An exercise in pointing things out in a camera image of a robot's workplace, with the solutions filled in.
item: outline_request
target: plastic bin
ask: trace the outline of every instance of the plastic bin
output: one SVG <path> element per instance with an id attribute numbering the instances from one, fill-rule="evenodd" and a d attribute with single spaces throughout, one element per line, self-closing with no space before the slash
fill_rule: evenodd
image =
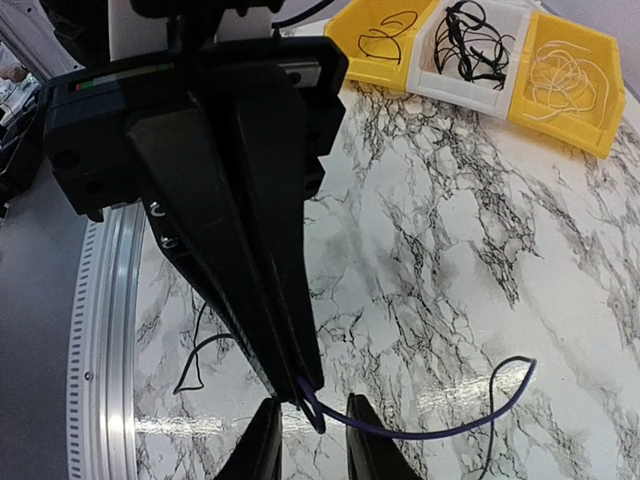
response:
<path id="1" fill-rule="evenodd" d="M 438 0 L 352 0 L 325 28 L 349 57 L 347 78 L 406 91 L 416 33 Z"/>
<path id="2" fill-rule="evenodd" d="M 606 75 L 609 81 L 606 102 L 607 86 L 602 74 L 585 65 L 585 71 L 596 92 L 593 110 L 580 112 L 579 117 L 572 113 L 560 113 L 546 120 L 534 120 L 527 116 L 543 117 L 554 112 L 546 102 L 536 102 L 531 83 L 531 70 L 534 68 L 538 49 L 550 41 L 569 42 L 589 50 L 566 47 L 573 58 L 595 63 Z M 585 103 L 592 100 L 589 95 L 574 99 L 578 107 L 585 106 Z M 620 70 L 620 52 L 615 38 L 553 15 L 534 12 L 520 60 L 509 120 L 564 140 L 600 158 L 606 158 L 620 125 L 624 105 L 625 89 Z"/>
<path id="3" fill-rule="evenodd" d="M 442 74 L 438 73 L 433 58 L 436 31 L 446 16 L 445 9 L 456 2 L 457 0 L 443 0 L 416 34 L 407 91 L 506 119 L 531 10 L 524 4 L 519 7 L 499 1 L 478 0 L 485 10 L 487 21 L 500 33 L 510 34 L 515 38 L 515 41 L 504 39 L 504 45 L 509 50 L 509 65 L 505 71 L 507 78 L 502 90 L 494 90 L 496 83 L 493 81 L 478 80 L 471 83 L 462 79 L 457 71 L 456 59 L 449 60 Z M 448 40 L 445 39 L 441 48 L 447 45 Z"/>

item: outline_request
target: screw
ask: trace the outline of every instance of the screw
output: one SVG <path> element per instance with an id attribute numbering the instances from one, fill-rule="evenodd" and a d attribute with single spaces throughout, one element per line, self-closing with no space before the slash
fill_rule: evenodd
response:
<path id="1" fill-rule="evenodd" d="M 175 248 L 178 246 L 178 239 L 162 237 L 160 238 L 160 245 L 162 245 L 162 248 L 164 248 L 165 250 L 171 250 L 172 248 Z"/>
<path id="2" fill-rule="evenodd" d="M 151 211 L 151 215 L 156 217 L 156 218 L 165 216 L 165 213 L 162 210 L 162 208 L 160 208 L 160 204 L 158 202 L 153 202 L 151 204 L 149 210 Z"/>

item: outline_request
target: black wire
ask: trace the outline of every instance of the black wire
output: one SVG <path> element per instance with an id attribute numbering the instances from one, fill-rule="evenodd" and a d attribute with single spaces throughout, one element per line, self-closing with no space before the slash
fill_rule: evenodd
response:
<path id="1" fill-rule="evenodd" d="M 198 332 L 200 330 L 200 321 L 202 320 L 202 316 L 204 314 L 204 310 L 205 310 L 206 307 L 207 307 L 207 304 L 205 302 L 202 305 L 202 307 L 200 308 L 200 311 L 198 312 L 198 318 L 196 320 L 196 329 L 195 329 L 195 332 L 193 334 L 193 350 L 189 354 L 189 358 L 187 360 L 187 363 L 184 366 L 184 369 L 182 370 L 182 375 L 180 376 L 180 380 L 178 381 L 178 385 L 176 385 L 176 388 L 173 389 L 173 394 L 174 395 L 177 395 L 180 392 L 202 390 L 204 388 L 204 383 L 202 382 L 202 376 L 200 375 L 200 358 L 198 356 L 198 352 L 200 350 L 202 350 L 204 347 L 206 347 L 207 345 L 209 345 L 211 342 L 214 342 L 216 340 L 222 340 L 222 339 L 225 339 L 225 338 L 233 339 L 233 335 L 231 335 L 230 333 L 219 333 L 217 335 L 212 335 L 211 337 L 207 338 L 206 340 L 203 340 L 202 343 L 200 343 L 200 344 L 196 343 L 196 341 L 198 339 Z M 187 378 L 187 373 L 189 373 L 189 368 L 191 367 L 191 362 L 193 362 L 194 358 L 196 360 L 196 372 L 197 372 L 197 375 L 198 375 L 198 383 L 200 385 L 198 385 L 196 387 L 183 387 L 182 384 L 184 383 L 185 379 Z"/>
<path id="2" fill-rule="evenodd" d="M 396 61 L 398 62 L 398 65 L 400 65 L 400 63 L 402 63 L 402 47 L 400 46 L 400 44 L 398 43 L 398 41 L 396 40 L 396 37 L 399 37 L 400 35 L 404 34 L 405 32 L 407 32 L 411 27 L 413 27 L 415 25 L 415 23 L 418 21 L 418 12 L 414 11 L 414 10 L 403 10 L 401 12 L 397 12 L 397 13 L 393 13 L 385 18 L 383 18 L 380 21 L 380 26 L 381 27 L 387 27 L 391 24 L 397 23 L 400 26 L 403 26 L 404 24 L 399 21 L 399 20 L 392 20 L 396 17 L 399 17 L 400 15 L 405 15 L 405 14 L 412 14 L 414 16 L 414 19 L 409 22 L 402 30 L 394 33 L 393 35 L 388 34 L 387 32 L 385 32 L 384 30 L 380 30 L 379 28 L 370 28 L 369 32 L 373 32 L 373 33 L 379 33 L 382 36 L 374 36 L 374 35 L 367 35 L 367 34 L 362 34 L 358 37 L 358 48 L 360 49 L 360 51 L 362 53 L 364 53 L 368 58 L 377 58 L 379 60 L 392 60 L 392 61 Z M 368 38 L 371 40 L 377 40 L 377 39 L 388 39 L 391 40 L 395 46 L 396 49 L 398 50 L 398 56 L 397 57 L 385 57 L 382 55 L 376 55 L 373 53 L 369 53 L 367 50 L 365 50 L 365 48 L 362 46 L 362 39 L 363 38 Z"/>
<path id="3" fill-rule="evenodd" d="M 480 10 L 480 17 L 463 10 L 466 4 L 476 6 Z M 504 69 L 509 65 L 509 51 L 504 45 L 504 39 L 515 38 L 510 34 L 501 34 L 493 25 L 487 22 L 487 15 L 479 3 L 474 0 L 461 0 L 451 7 L 447 7 L 445 18 L 436 29 L 434 63 L 438 73 L 442 74 L 445 65 L 453 57 L 458 59 L 458 74 L 467 82 L 477 80 L 493 80 L 497 82 L 494 89 L 504 88 L 506 73 Z M 443 47 L 448 40 L 450 46 Z M 472 43 L 493 42 L 493 58 L 490 58 Z M 488 67 L 490 73 L 476 73 L 480 65 Z"/>
<path id="4" fill-rule="evenodd" d="M 202 309 L 200 309 L 200 313 L 198 315 L 198 321 L 200 320 L 201 316 L 202 316 L 202 312 L 204 312 L 204 306 Z M 178 381 L 178 385 L 176 386 L 176 388 L 173 390 L 173 394 L 176 395 L 180 392 L 184 392 L 186 390 L 199 390 L 200 388 L 204 388 L 204 385 L 202 385 L 199 388 L 195 388 L 195 387 L 182 387 L 182 384 L 185 381 L 185 378 L 187 376 L 187 372 L 189 371 L 189 367 L 191 367 L 191 363 L 193 362 L 194 358 L 197 358 L 198 352 L 200 350 L 202 350 L 204 347 L 206 347 L 207 345 L 209 345 L 212 342 L 215 342 L 217 340 L 223 340 L 223 339 L 233 339 L 233 335 L 231 335 L 230 333 L 219 333 L 217 335 L 212 335 L 211 337 L 207 338 L 206 340 L 203 340 L 201 343 L 199 343 L 198 345 L 196 345 L 194 347 L 194 349 L 191 351 L 191 353 L 189 354 L 189 358 L 187 359 L 187 363 L 184 366 L 184 369 L 182 371 L 182 375 L 180 376 L 180 380 Z M 498 364 L 498 366 L 496 368 L 493 369 L 493 372 L 491 373 L 491 377 L 489 378 L 489 417 L 493 417 L 494 413 L 495 413 L 495 398 L 493 395 L 493 387 L 495 384 L 495 380 L 496 380 L 496 376 L 498 374 L 498 372 L 500 372 L 500 370 L 502 370 L 502 368 L 505 365 L 508 365 L 509 363 L 513 363 L 516 361 L 523 361 L 523 357 L 520 356 L 515 356 L 515 357 L 509 357 L 506 360 L 503 360 L 502 362 L 500 362 Z M 480 472 L 480 476 L 478 477 L 477 480 L 483 480 L 484 477 L 487 475 L 487 473 L 489 472 L 489 467 L 491 466 L 491 457 L 493 455 L 493 443 L 494 443 L 494 437 L 495 437 L 495 433 L 496 433 L 496 424 L 495 424 L 495 420 L 491 420 L 491 423 L 489 424 L 489 444 L 487 446 L 487 456 L 485 458 L 485 462 L 482 466 L 482 470 Z"/>
<path id="5" fill-rule="evenodd" d="M 516 358 L 517 357 L 512 357 L 512 358 L 507 358 L 506 360 L 503 360 L 491 373 L 491 378 L 489 379 L 489 414 L 490 415 L 493 414 L 495 410 L 495 399 L 493 397 L 493 384 L 496 380 L 496 375 L 500 370 L 502 370 L 502 367 L 504 367 L 508 363 L 512 363 L 513 361 L 515 361 L 514 359 Z M 482 466 L 482 470 L 481 470 L 480 476 L 478 477 L 478 480 L 482 480 L 487 474 L 487 472 L 489 471 L 489 466 L 491 464 L 491 455 L 493 454 L 493 439 L 495 437 L 495 433 L 496 433 L 496 422 L 493 421 L 489 424 L 489 445 L 487 446 L 487 457 L 485 459 L 484 465 Z"/>
<path id="6" fill-rule="evenodd" d="M 311 17 L 312 15 L 315 15 L 316 13 L 324 10 L 329 5 L 331 5 L 333 2 L 334 2 L 334 0 L 320 0 L 320 2 L 316 3 L 314 6 L 312 6 L 311 8 L 309 8 L 307 10 L 305 10 L 304 12 L 299 13 L 298 15 L 295 15 L 295 16 L 293 16 L 291 18 L 287 18 L 286 20 L 281 20 L 279 22 L 273 22 L 271 24 L 271 27 L 274 28 L 275 30 L 279 30 L 281 28 L 292 27 L 296 23 L 303 22 L 307 18 Z"/>

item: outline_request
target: white storage bin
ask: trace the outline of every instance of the white storage bin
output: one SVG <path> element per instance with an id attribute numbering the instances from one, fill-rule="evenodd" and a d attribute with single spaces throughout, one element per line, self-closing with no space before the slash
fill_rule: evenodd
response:
<path id="1" fill-rule="evenodd" d="M 451 58 L 445 65 L 442 74 L 438 73 L 433 54 L 435 51 L 436 31 L 446 16 L 446 8 L 457 3 L 457 0 L 442 0 L 438 8 L 425 22 L 416 35 L 411 54 L 411 66 L 407 79 L 407 91 L 425 97 L 467 107 L 494 117 L 506 119 L 511 104 L 511 96 L 518 74 L 520 56 L 529 29 L 531 10 L 507 5 L 504 2 L 477 0 L 487 16 L 487 23 L 493 25 L 502 35 L 510 34 L 515 38 L 503 39 L 509 51 L 509 65 L 505 69 L 506 81 L 502 90 L 494 90 L 496 83 L 490 80 L 467 82 L 458 73 L 458 60 Z M 477 7 L 468 4 L 464 7 L 469 12 Z M 450 46 L 448 39 L 440 44 L 440 48 Z"/>

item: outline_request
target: marble tabletop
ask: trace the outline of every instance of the marble tabletop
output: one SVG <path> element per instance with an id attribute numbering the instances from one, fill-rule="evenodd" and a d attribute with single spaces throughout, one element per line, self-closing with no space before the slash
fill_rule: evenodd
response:
<path id="1" fill-rule="evenodd" d="M 640 479 L 640 117 L 625 117 L 599 161 L 419 96 L 346 83 L 341 98 L 347 115 L 305 206 L 319 398 L 344 411 L 363 393 L 390 428 L 441 429 L 487 413 L 501 360 L 536 357 L 529 389 L 496 424 L 487 478 Z M 267 396 L 228 340 L 200 355 L 203 390 L 172 395 L 201 304 L 147 232 L 141 480 L 214 478 Z M 222 331 L 207 313 L 199 340 Z M 498 390 L 513 392 L 526 368 L 507 367 Z M 346 479 L 343 426 L 320 436 L 294 407 L 283 414 L 283 478 Z M 470 480 L 488 433 L 398 444 L 422 478 Z"/>

